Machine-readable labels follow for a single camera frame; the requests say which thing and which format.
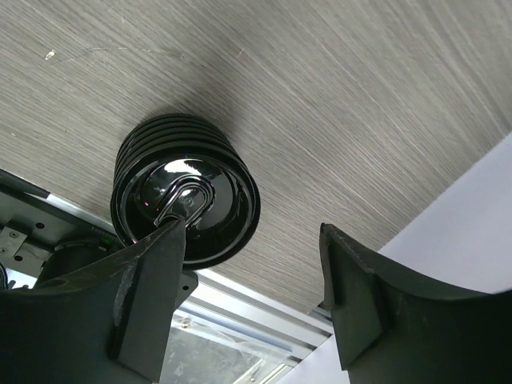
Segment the black bowl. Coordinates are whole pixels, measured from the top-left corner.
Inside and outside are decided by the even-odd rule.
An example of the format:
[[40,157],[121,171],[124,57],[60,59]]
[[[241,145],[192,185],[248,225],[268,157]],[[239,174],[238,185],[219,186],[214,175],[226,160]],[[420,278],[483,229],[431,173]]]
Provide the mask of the black bowl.
[[185,114],[137,126],[118,152],[110,201],[129,246],[169,220],[186,223],[183,267],[207,268],[239,252],[258,225],[256,183],[226,136]]

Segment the white chip mark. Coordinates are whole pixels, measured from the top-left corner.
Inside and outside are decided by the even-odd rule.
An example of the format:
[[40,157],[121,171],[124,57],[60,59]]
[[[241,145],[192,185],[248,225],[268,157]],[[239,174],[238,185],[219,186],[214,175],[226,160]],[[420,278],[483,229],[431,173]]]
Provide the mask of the white chip mark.
[[51,50],[45,56],[45,60],[50,60],[53,56],[55,56],[55,50]]

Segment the black plastic container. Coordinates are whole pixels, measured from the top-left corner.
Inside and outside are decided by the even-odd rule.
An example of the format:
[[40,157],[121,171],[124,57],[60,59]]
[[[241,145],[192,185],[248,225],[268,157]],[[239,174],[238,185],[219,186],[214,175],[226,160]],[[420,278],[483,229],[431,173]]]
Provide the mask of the black plastic container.
[[167,114],[137,126],[119,149],[110,201],[129,246],[169,220],[186,223],[184,268],[224,262],[258,225],[258,188],[226,136],[207,120]]

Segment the gray wood grain surface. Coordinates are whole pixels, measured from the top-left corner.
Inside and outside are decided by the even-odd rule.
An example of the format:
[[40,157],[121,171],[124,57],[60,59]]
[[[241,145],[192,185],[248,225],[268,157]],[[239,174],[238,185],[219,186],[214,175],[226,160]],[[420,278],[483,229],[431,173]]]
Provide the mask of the gray wood grain surface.
[[263,204],[254,239],[216,270],[304,311],[322,300],[321,222],[379,248],[510,132],[506,0],[19,0],[0,12],[1,168],[108,216],[116,151],[137,123],[208,118]]

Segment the white surface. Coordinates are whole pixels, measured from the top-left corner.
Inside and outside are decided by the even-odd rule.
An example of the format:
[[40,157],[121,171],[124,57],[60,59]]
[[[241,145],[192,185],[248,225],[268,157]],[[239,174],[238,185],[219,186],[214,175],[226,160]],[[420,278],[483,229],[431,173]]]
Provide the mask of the white surface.
[[512,134],[381,250],[438,280],[481,292],[512,287]]
[[278,384],[350,384],[339,363],[334,336],[292,369]]

